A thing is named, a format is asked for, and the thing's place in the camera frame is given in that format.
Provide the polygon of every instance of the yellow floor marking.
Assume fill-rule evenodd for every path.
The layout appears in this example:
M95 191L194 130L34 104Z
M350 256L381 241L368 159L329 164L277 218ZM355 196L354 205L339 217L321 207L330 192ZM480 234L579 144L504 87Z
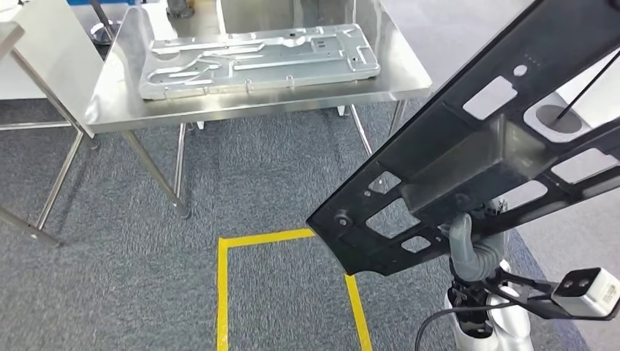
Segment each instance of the yellow floor marking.
M217 351L228 351L228 244L217 241Z
M347 283L347 290L349 290L353 319L355 320L355 327L358 329L358 337L360 338L362 351L372 351L370 333L368 332L366 317L364 317L364 310L362 309L362 300L360 300L358 283L355 281L354 276L348 276L346 274L344 275L344 282Z
M240 238L223 239L228 243L228 247L250 246L275 243L277 241L295 240L301 238L311 238L314 233L308 229L287 230L286 232L259 234L242 236Z
M217 245L217 351L228 351L228 249L276 243L278 241L311 238L314 233L309 229L287 230L278 233L242 236L240 238L219 238ZM370 334L362 310L358 285L354 276L344 276L349 291L355 327L358 330L362 351L372 351Z

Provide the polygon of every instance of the aluminum plate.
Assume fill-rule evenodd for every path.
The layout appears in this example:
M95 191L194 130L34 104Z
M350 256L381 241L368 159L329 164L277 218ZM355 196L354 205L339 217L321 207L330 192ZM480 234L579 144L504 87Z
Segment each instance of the aluminum plate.
M143 99L171 99L368 79L380 66L357 24L154 40Z

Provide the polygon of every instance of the metal panel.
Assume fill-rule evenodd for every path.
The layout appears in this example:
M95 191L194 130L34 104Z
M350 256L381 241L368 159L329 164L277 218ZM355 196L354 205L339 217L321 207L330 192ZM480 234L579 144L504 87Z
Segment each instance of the metal panel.
M308 219L349 274L389 275L448 251L439 224L474 212L534 179L548 191L497 216L474 218L474 240L507 230L620 186L620 167L569 184L551 168L590 148L619 154L620 120L573 140L551 142L523 119L530 106L620 46L620 11L606 0L538 0L499 33ZM525 66L526 72L515 68ZM496 78L516 97L486 119L463 106ZM388 171L401 182L386 194L368 185ZM387 238L366 221L403 198L421 222ZM420 236L431 245L401 245Z
M143 99L253 92L363 80L379 74L357 24L155 40L140 79Z

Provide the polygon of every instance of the black plastic panel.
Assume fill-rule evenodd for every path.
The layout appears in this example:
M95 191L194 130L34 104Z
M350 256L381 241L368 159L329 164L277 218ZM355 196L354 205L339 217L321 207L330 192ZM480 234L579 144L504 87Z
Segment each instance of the black plastic panel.
M475 240L529 222L620 186L620 169L569 184L550 169L587 149L620 154L620 121L567 143L553 143L523 120L525 111L620 46L620 11L608 0L535 1L445 84L309 218L347 273L389 275L448 251L437 229L532 179L547 193L497 217L475 220ZM524 75L515 75L524 65ZM463 109L497 77L517 96L484 120ZM386 194L368 185L388 171L401 179ZM393 238L366 220L403 198L421 223ZM415 236L431 245L410 252Z

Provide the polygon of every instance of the cable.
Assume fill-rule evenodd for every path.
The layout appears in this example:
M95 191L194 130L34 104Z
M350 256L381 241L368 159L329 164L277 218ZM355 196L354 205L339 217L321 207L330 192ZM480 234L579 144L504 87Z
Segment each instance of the cable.
M616 53L616 55L614 55L611 60L609 60L609 62L597 73L597 75L594 76L594 78L592 78L592 80L590 80L590 83L588 83L587 86L585 86L583 89L581 89L581 91L579 91L579 94L577 94L577 96L570 102L570 104L568 104L568 106L566 106L562 112L560 112L560 114L556 117L555 121L559 121L562 119L562 117L564 117L568 111L572 108L572 106L577 102L577 100L579 100L585 93L586 91L588 91L588 89L590 89L592 87L592 85L594 85L597 80L599 78L601 78L602 74L605 73L605 71L607 71L609 69L609 67L611 67L611 65L613 64L613 62L620 57L620 50Z
M420 351L420 344L422 343L422 335L424 334L424 330L428 327L431 322L436 320L441 316L445 316L450 313L458 313L458 312L480 312L480 311L489 311L492 309L503 309L505 307L515 306L513 302L500 303L499 305L493 306L476 306L476 307L455 307L453 309L444 309L439 312L435 312L428 316L422 325L420 325L420 329L417 330L417 335L415 336L415 346L413 348L414 351Z

